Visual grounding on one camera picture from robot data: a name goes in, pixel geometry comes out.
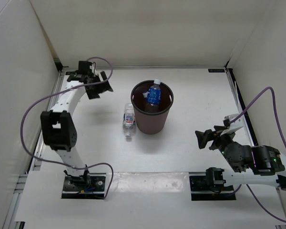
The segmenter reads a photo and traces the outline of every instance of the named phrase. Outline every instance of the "wall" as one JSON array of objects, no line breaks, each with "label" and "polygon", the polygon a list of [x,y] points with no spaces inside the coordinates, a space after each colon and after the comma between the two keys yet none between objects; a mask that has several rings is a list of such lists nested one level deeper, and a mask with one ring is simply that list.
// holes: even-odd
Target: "wall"
[{"label": "wall", "polygon": [[224,66],[270,0],[31,2],[64,66],[90,56],[115,66]]},{"label": "wall", "polygon": [[[30,104],[52,91],[58,74],[30,2],[6,3],[0,1],[0,228],[30,160],[20,143],[20,120]],[[33,109],[25,123],[29,149],[45,108],[43,103]]]},{"label": "wall", "polygon": [[[233,68],[245,104],[266,86],[274,88],[286,138],[286,0],[272,1]],[[273,146],[286,154],[270,92],[249,109],[249,115],[259,144]],[[286,191],[282,191],[282,198],[286,208]]]}]

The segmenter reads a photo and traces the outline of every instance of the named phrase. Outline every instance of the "brown trash can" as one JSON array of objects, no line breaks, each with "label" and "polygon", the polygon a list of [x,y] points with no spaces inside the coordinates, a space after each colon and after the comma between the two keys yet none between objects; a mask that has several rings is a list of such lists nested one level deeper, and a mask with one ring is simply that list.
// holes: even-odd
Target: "brown trash can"
[{"label": "brown trash can", "polygon": [[148,135],[159,133],[165,124],[168,112],[173,105],[174,95],[172,90],[164,83],[160,84],[161,98],[158,113],[145,112],[145,99],[143,92],[153,85],[153,80],[137,84],[131,93],[131,102],[134,108],[135,120],[139,130]]}]

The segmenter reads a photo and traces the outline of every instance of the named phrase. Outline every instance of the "white table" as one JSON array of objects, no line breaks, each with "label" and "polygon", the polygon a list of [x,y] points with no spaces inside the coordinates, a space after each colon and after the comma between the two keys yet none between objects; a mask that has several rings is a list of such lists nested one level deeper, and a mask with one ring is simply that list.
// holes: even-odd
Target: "white table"
[{"label": "white table", "polygon": [[[137,83],[154,78],[174,93],[165,127],[156,135],[137,130],[127,142],[122,130],[124,105]],[[238,112],[225,73],[207,69],[116,70],[110,84],[114,93],[105,92],[101,99],[90,101],[84,95],[73,114],[83,162],[108,162],[114,168],[108,198],[60,199],[64,167],[42,163],[40,171],[29,173],[17,212],[16,220],[25,221],[25,229],[269,229],[284,225],[267,215],[246,187],[239,190],[236,201],[191,201],[188,172],[230,168],[219,151],[199,150],[194,133],[222,125],[224,116]],[[244,130],[237,132],[235,141],[249,144]],[[42,156],[60,161],[48,147]],[[101,166],[90,172],[110,171]],[[275,188],[254,185],[252,189],[269,211],[285,219]]]}]

